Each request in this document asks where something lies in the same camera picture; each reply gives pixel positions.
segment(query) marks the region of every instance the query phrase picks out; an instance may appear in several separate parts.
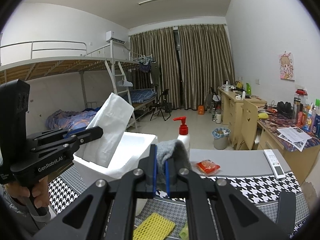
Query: metal screw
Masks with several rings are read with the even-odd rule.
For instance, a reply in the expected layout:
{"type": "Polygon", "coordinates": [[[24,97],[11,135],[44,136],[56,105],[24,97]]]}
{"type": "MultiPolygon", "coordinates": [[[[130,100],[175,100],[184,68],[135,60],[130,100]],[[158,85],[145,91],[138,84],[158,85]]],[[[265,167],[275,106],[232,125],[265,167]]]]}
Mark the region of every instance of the metal screw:
{"type": "Polygon", "coordinates": [[[106,184],[106,181],[104,179],[98,179],[96,181],[96,186],[97,187],[103,187],[106,184]]]}
{"type": "Polygon", "coordinates": [[[136,175],[136,176],[140,176],[140,175],[143,174],[143,170],[137,168],[137,169],[133,170],[133,174],[136,175]]]}
{"type": "Polygon", "coordinates": [[[219,185],[219,186],[225,186],[225,185],[227,185],[227,181],[225,180],[225,179],[217,179],[217,184],[219,185]]]}
{"type": "Polygon", "coordinates": [[[181,168],[181,169],[179,170],[179,173],[180,173],[181,175],[187,175],[187,174],[189,174],[189,170],[188,170],[187,168],[181,168]]]}

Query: curtain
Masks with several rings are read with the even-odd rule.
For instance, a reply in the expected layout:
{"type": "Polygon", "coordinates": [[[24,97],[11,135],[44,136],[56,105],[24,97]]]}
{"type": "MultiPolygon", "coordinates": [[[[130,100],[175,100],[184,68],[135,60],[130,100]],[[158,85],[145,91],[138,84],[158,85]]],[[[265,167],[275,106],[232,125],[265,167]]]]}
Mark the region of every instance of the curtain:
{"type": "MultiPolygon", "coordinates": [[[[180,89],[179,89],[179,69],[178,59],[174,45],[172,28],[152,30],[144,33],[138,33],[130,37],[130,48],[132,52],[149,56],[152,54],[161,67],[162,84],[158,88],[158,95],[169,88],[169,102],[172,108],[180,107],[180,89]]],[[[149,80],[149,73],[145,75],[141,71],[135,71],[135,82],[140,88],[145,88],[149,80]]]]}
{"type": "Polygon", "coordinates": [[[210,87],[217,92],[225,80],[235,81],[235,71],[223,25],[188,25],[178,28],[185,109],[205,103],[210,87]]]}

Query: white remote control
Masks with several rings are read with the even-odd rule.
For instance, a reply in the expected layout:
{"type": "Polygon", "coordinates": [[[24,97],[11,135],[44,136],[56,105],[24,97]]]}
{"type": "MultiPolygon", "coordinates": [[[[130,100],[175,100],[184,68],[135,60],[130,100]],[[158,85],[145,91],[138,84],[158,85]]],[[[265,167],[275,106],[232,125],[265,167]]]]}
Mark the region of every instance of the white remote control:
{"type": "Polygon", "coordinates": [[[264,155],[267,157],[267,160],[270,164],[270,167],[271,167],[276,179],[285,178],[285,173],[284,173],[277,157],[273,153],[273,151],[272,150],[263,150],[263,151],[264,151],[264,155]]]}

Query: human hand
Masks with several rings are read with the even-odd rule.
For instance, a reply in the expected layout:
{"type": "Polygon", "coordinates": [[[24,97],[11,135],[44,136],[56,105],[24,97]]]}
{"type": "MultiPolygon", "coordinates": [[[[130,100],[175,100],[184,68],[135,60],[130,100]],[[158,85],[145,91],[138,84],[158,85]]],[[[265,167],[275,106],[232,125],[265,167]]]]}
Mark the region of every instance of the human hand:
{"type": "MultiPolygon", "coordinates": [[[[17,181],[5,184],[6,192],[12,197],[25,205],[23,197],[30,197],[30,191],[27,187],[22,187],[17,181]]],[[[48,187],[48,176],[40,179],[32,188],[32,195],[35,198],[34,204],[36,208],[47,207],[50,204],[50,195],[48,187]]]]}

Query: drawer handle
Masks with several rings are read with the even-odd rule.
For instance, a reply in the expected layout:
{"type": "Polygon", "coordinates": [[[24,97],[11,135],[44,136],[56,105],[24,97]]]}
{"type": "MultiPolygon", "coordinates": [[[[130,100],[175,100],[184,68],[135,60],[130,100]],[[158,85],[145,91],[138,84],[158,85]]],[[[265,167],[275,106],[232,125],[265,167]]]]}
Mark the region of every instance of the drawer handle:
{"type": "Polygon", "coordinates": [[[272,149],[272,147],[270,146],[270,144],[269,144],[268,142],[266,142],[266,147],[267,147],[268,149],[272,149]]]}

